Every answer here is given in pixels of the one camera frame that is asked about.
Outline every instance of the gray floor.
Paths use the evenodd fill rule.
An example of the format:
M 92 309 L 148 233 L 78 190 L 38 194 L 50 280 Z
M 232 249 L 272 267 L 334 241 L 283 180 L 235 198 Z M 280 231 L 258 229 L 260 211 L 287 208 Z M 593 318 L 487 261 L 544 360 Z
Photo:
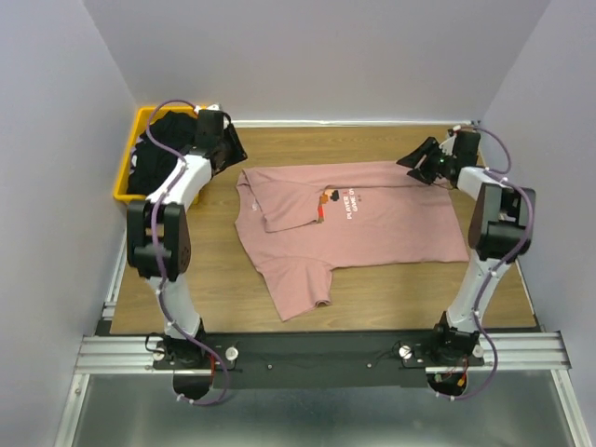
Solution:
M 484 373 L 473 373 L 470 386 Z M 225 404 L 176 402 L 160 375 L 96 376 L 80 447 L 573 445 L 549 372 L 500 372 L 464 402 L 398 387 L 236 391 Z

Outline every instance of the white baseboard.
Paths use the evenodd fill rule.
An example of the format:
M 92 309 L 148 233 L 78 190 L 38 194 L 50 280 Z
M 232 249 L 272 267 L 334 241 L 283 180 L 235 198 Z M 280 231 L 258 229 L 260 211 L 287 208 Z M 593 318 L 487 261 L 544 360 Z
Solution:
M 316 119 L 237 119 L 237 128 L 325 128 L 325 127 L 393 127 L 393 126 L 453 126 L 470 121 L 439 120 L 316 120 Z

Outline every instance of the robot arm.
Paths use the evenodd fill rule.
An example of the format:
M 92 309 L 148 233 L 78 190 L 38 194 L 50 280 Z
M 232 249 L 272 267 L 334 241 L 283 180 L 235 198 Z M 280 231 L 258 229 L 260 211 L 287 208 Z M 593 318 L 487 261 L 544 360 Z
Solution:
M 191 244 L 186 211 L 198 192 L 218 173 L 247 158 L 231 125 L 229 115 L 213 105 L 198 111 L 195 144 L 183 149 L 186 155 L 162 185 L 145 200 L 133 200 L 127 211 L 128 261 L 158 294 L 162 288 L 162 305 L 186 334 L 200 338 L 202 320 L 193 305 L 184 272 L 190 264 Z M 160 250 L 168 272 L 162 284 L 156 263 L 156 247 L 151 239 L 151 211 L 159 199 L 157 224 Z M 165 334 L 184 339 L 166 318 Z
M 446 352 L 451 359 L 472 354 L 499 280 L 531 243 L 530 208 L 535 191 L 513 187 L 507 178 L 495 175 L 501 172 L 476 167 L 479 142 L 479 133 L 456 127 L 445 142 L 428 138 L 398 161 L 412 168 L 408 175 L 416 180 L 433 184 L 444 178 L 476 200 L 467 235 L 471 248 L 467 272 L 454 302 L 434 329 L 437 362 L 442 360 L 437 353 Z

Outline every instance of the t-shirt sleeve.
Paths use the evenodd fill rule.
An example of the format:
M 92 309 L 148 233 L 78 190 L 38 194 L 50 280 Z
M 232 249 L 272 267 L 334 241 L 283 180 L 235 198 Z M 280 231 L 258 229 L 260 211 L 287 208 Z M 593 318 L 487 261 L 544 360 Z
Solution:
M 258 268 L 282 321 L 331 303 L 332 267 L 308 258 L 279 258 Z

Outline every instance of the black bracket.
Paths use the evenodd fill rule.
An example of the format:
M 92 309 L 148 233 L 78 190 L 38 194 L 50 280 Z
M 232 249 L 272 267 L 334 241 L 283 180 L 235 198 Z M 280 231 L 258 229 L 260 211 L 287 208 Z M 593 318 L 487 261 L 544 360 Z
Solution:
M 224 127 L 224 119 L 228 121 L 227 127 Z M 207 158 L 213 176 L 248 158 L 230 115 L 221 110 L 198 112 L 195 143 L 185 146 L 183 152 Z
M 535 190 L 522 189 L 534 206 Z M 527 225 L 528 206 L 517 191 L 495 183 L 483 183 L 469 225 L 467 243 L 482 261 L 501 259 L 520 241 Z M 531 243 L 532 234 L 518 254 L 526 253 Z
M 473 356 L 479 338 L 479 332 L 461 332 L 449 327 L 447 315 L 443 312 L 429 336 L 400 340 L 398 352 L 405 368 L 454 367 L 461 365 L 462 358 L 467 359 L 469 366 L 481 366 L 484 360 Z
M 143 278 L 161 277 L 151 237 L 153 206 L 148 200 L 131 200 L 127 208 L 127 259 Z M 157 223 L 163 226 L 163 234 L 157 238 L 162 244 L 168 279 L 175 281 L 190 264 L 190 235 L 184 205 L 161 205 L 157 211 Z

